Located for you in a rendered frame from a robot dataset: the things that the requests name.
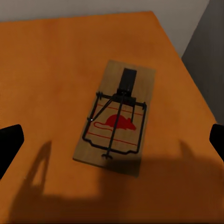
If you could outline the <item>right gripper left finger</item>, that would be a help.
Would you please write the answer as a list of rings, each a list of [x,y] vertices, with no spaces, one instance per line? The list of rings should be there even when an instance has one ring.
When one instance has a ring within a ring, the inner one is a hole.
[[[0,129],[0,180],[24,142],[20,124]]]

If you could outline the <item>mousetrap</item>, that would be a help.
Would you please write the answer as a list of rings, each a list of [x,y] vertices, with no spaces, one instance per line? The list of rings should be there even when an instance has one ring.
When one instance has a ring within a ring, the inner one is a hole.
[[[109,60],[72,160],[139,177],[156,69]]]

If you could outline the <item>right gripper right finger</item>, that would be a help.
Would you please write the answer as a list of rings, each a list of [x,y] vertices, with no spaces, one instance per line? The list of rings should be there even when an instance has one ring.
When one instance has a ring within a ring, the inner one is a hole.
[[[214,124],[210,132],[209,140],[224,161],[224,126]]]

